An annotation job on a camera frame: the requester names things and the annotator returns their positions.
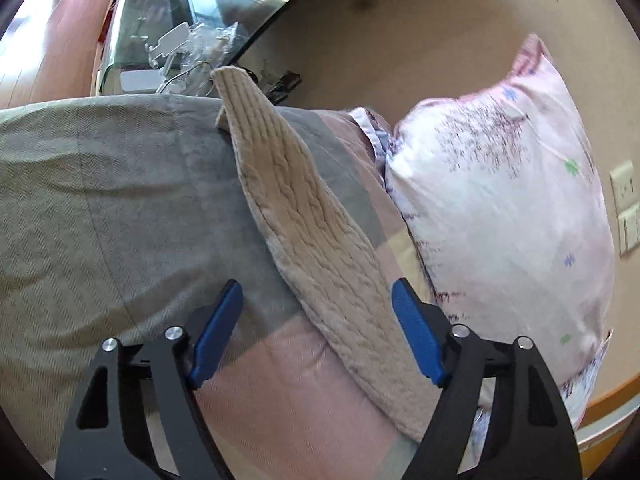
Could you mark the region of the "white device on table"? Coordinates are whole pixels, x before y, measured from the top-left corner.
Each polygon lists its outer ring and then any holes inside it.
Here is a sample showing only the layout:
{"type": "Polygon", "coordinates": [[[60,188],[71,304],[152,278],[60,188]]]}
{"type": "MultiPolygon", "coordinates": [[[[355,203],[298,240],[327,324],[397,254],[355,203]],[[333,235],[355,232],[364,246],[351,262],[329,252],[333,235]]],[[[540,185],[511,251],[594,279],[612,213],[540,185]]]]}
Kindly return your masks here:
{"type": "Polygon", "coordinates": [[[159,58],[168,58],[177,52],[190,38],[191,29],[187,22],[180,23],[163,36],[158,38],[155,44],[146,44],[145,51],[152,68],[157,68],[159,58]]]}

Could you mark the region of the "black clip object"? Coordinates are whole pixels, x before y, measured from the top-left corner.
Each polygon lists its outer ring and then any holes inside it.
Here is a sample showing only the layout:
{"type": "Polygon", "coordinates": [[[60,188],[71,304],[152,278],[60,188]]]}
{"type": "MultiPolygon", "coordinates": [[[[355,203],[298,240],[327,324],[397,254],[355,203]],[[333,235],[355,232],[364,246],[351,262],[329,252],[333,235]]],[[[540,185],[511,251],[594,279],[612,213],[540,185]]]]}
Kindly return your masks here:
{"type": "Polygon", "coordinates": [[[266,98],[273,105],[279,105],[302,83],[302,76],[288,70],[276,82],[264,91],[266,98]]]}

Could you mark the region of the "wooden headboard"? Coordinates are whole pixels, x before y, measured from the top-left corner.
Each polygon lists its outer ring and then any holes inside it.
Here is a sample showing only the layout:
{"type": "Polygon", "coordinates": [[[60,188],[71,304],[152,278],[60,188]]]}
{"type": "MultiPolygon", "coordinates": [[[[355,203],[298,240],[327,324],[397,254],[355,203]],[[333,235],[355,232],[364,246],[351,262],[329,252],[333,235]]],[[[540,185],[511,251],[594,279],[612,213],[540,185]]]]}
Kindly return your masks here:
{"type": "Polygon", "coordinates": [[[623,440],[639,409],[639,375],[589,403],[576,431],[582,478],[588,479],[623,440]]]}

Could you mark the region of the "pink floral pillow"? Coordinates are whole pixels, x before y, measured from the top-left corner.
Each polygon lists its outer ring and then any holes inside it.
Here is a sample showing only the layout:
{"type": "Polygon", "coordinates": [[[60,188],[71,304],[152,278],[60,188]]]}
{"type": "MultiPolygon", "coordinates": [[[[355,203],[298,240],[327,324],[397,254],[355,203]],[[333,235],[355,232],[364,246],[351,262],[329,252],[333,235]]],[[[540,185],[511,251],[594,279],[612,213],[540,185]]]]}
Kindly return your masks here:
{"type": "Polygon", "coordinates": [[[582,118],[536,35],[498,84],[426,99],[385,185],[437,302],[480,336],[535,341],[574,424],[608,348],[615,247],[582,118]]]}

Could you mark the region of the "grey pink checked bedsheet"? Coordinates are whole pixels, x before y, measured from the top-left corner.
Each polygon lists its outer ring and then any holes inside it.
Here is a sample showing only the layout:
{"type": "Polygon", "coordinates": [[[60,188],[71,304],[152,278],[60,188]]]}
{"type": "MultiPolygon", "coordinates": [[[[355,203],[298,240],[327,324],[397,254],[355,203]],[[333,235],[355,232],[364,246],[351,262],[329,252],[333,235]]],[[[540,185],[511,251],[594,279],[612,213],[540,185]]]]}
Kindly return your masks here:
{"type": "Polygon", "coordinates": [[[147,342],[229,280],[244,308],[196,398],[240,479],[398,479],[418,442],[359,388],[282,280],[215,99],[1,114],[1,406],[51,466],[100,343],[147,342]]]}

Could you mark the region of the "glass bedside table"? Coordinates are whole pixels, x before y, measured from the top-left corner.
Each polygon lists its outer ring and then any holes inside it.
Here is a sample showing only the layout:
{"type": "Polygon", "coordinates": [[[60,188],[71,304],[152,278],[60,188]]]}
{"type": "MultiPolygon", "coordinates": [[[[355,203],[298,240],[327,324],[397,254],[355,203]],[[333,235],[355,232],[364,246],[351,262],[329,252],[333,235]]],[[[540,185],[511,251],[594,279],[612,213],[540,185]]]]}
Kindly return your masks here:
{"type": "Polygon", "coordinates": [[[294,0],[114,0],[107,15],[96,94],[150,93],[150,71],[166,66],[150,52],[160,37],[186,23],[231,29],[222,60],[236,62],[294,0]]]}

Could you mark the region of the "wall switch and socket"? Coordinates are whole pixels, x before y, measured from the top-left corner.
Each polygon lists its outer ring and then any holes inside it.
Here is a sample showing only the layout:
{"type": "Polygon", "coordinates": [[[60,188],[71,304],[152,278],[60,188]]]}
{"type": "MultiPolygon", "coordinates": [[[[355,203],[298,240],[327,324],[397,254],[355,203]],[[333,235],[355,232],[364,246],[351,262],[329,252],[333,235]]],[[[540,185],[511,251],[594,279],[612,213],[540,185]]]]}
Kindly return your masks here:
{"type": "Polygon", "coordinates": [[[617,214],[620,254],[625,255],[639,245],[639,180],[631,160],[610,172],[610,181],[617,214]]]}

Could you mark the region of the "clear plastic bag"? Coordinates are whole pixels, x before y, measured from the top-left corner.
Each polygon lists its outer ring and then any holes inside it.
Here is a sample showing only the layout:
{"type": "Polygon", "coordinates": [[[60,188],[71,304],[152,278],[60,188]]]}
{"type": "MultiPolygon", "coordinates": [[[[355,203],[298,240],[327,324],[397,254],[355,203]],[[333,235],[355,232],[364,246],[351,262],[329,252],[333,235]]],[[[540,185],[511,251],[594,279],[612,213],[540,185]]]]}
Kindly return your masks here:
{"type": "Polygon", "coordinates": [[[239,22],[229,26],[198,23],[180,48],[180,70],[171,84],[186,96],[209,96],[214,90],[213,70],[227,63],[242,36],[239,22]]]}

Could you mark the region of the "beige cable-knit sweater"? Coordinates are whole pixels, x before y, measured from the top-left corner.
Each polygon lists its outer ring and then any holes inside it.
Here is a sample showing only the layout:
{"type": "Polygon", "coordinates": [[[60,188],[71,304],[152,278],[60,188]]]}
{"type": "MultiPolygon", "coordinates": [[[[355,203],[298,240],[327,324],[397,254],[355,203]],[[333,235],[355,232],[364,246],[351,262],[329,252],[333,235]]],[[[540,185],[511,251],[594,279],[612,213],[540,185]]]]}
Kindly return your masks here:
{"type": "Polygon", "coordinates": [[[369,237],[250,76],[224,67],[214,81],[247,205],[279,273],[358,386],[421,440],[437,390],[413,359],[369,237]]]}

